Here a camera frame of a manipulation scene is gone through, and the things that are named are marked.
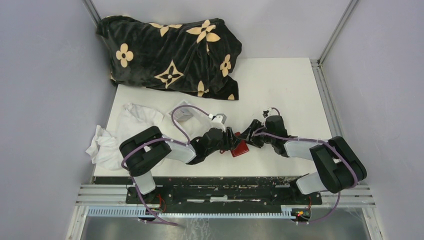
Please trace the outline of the red leather card holder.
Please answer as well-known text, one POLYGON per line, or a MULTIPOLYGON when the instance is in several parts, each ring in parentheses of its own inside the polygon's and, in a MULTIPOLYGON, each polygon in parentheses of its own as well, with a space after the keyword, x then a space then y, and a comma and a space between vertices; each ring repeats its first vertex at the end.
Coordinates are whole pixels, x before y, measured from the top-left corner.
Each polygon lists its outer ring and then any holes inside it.
POLYGON ((219 153, 222 155, 225 152, 230 152, 233 158, 247 153, 249 151, 248 145, 240 136, 240 132, 224 132, 223 144, 220 147, 219 153))

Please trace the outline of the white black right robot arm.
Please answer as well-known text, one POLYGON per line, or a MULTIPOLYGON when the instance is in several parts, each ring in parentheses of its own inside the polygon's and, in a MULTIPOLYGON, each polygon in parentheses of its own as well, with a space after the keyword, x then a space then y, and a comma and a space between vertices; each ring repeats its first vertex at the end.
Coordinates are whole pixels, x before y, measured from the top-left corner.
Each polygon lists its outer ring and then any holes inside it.
POLYGON ((257 148, 269 144, 275 153, 285 158, 314 163, 316 171, 295 180, 295 187, 288 191, 289 199, 295 204, 302 204, 311 193, 327 191, 337 194, 353 188, 368 175, 343 137, 320 140, 290 135, 280 115, 271 115, 264 122, 254 119, 240 138, 257 148))

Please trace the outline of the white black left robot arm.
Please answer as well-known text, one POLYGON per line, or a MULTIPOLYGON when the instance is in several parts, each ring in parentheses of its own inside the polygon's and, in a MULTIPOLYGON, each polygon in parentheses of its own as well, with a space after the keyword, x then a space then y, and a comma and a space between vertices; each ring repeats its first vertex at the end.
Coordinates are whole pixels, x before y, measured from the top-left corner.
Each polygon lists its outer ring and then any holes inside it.
POLYGON ((163 159, 196 165, 216 151, 231 151, 240 143, 231 127, 225 130, 212 127, 203 136, 184 143, 167 137, 158 126, 152 126, 122 142, 119 151, 123 157, 121 166, 129 172, 138 197, 149 204, 158 195, 151 169, 163 159))

